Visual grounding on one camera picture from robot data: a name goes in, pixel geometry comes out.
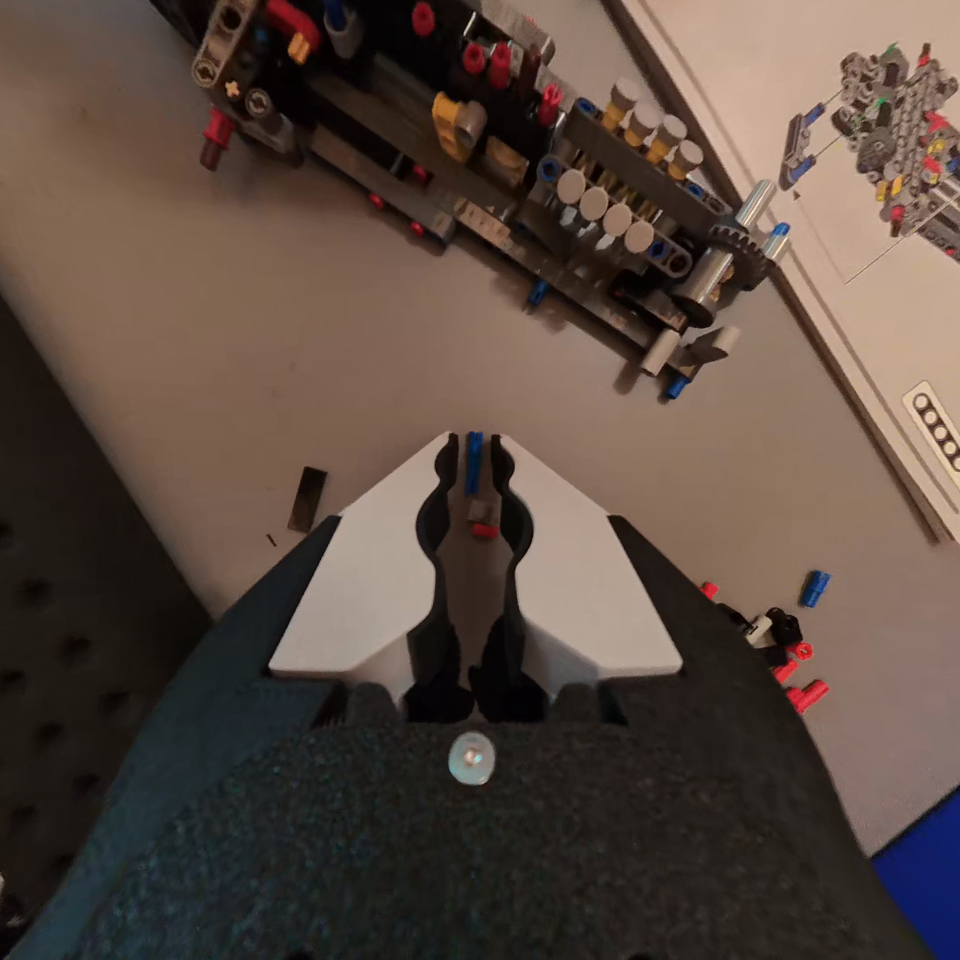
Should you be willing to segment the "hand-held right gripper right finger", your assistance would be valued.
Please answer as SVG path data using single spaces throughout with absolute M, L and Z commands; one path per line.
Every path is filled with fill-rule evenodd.
M 490 439 L 504 591 L 507 684 L 547 699 L 573 684 L 672 676 L 680 652 L 619 538 L 613 517 L 507 435 Z

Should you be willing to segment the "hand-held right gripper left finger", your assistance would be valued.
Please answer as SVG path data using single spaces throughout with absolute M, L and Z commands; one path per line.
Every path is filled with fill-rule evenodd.
M 377 684 L 399 705 L 417 681 L 409 634 L 438 597 L 435 547 L 417 521 L 428 498 L 448 504 L 443 457 L 459 466 L 459 438 L 439 434 L 335 516 L 333 532 L 269 660 L 282 680 Z

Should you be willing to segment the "pile of mixed lego pieces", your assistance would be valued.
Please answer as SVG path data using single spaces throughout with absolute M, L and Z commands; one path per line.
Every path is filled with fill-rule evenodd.
M 716 583 L 702 582 L 700 592 L 759 654 L 762 664 L 780 685 L 796 714 L 804 716 L 830 693 L 830 686 L 822 678 L 814 678 L 802 686 L 791 682 L 797 670 L 814 656 L 813 647 L 804 638 L 797 616 L 774 606 L 748 619 L 717 600 L 719 587 Z

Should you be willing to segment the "long lego chassis assembly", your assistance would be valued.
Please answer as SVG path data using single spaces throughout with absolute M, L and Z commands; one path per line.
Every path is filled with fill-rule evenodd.
M 531 277 L 528 310 L 558 294 L 629 342 L 664 403 L 730 357 L 719 312 L 788 249 L 787 222 L 762 226 L 774 182 L 731 208 L 695 179 L 681 118 L 630 77 L 601 104 L 580 95 L 511 2 L 150 5 L 192 50 L 205 170 L 235 139 L 310 153 L 417 236 L 471 234 Z

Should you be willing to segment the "lego instruction sheet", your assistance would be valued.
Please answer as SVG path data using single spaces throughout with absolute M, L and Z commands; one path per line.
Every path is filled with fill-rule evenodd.
M 958 2 L 615 2 L 938 538 L 958 543 Z

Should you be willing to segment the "flat black lego tile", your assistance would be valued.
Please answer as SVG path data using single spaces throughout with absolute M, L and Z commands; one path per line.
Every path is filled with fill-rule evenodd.
M 321 505 L 329 474 L 306 465 L 299 476 L 287 529 L 297 534 L 309 534 Z

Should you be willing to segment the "black perforated panel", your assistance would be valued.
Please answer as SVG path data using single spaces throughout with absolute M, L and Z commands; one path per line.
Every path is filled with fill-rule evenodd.
M 210 616 L 1 303 L 1 866 L 29 921 Z

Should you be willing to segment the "blue plastic bin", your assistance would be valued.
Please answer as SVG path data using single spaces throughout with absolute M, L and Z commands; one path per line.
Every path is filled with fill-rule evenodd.
M 959 792 L 953 791 L 872 858 L 884 886 L 940 959 L 959 957 Z

